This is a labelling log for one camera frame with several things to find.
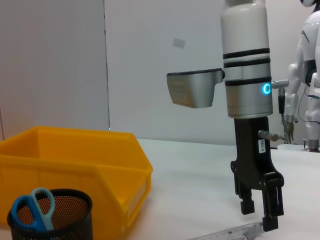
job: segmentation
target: black mesh pen holder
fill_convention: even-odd
[[[12,240],[93,240],[92,200],[84,192],[73,189],[50,190],[55,200],[55,210],[51,218],[54,230],[35,232],[21,229],[8,214],[7,222],[11,228]],[[44,214],[49,211],[48,197],[39,192],[36,198]],[[30,225],[33,217],[24,202],[18,206],[18,218]]]

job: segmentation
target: white humanoid robot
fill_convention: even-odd
[[[308,146],[311,152],[317,152],[320,144],[320,0],[300,0],[305,7],[315,9],[305,21],[297,47],[296,62],[288,70],[289,86],[285,94],[284,119],[289,138],[293,136],[293,122],[299,103],[298,89],[301,82],[310,87],[305,125],[308,134]]]

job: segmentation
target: label sticker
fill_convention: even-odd
[[[266,152],[266,140],[259,140],[259,153],[264,154]]]

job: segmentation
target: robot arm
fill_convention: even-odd
[[[289,66],[288,80],[289,86],[285,94],[284,119],[288,123],[294,121],[294,115],[298,106],[299,96],[298,90],[301,85],[301,74],[304,65],[303,47],[301,39],[297,47],[296,62]]]

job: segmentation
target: white wall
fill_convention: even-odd
[[[32,126],[109,129],[103,0],[1,0],[5,137]]]
[[[189,109],[172,104],[166,83],[169,72],[223,66],[223,5],[223,0],[105,0],[111,130],[147,139],[235,143],[223,84],[216,87],[213,107]],[[272,76],[286,79],[312,10],[299,0],[268,0],[267,8]],[[185,48],[173,47],[174,38],[185,40]],[[275,93],[275,113],[277,99]],[[270,129],[282,133],[279,114],[269,119]],[[297,139],[303,138],[303,131],[299,123]]]

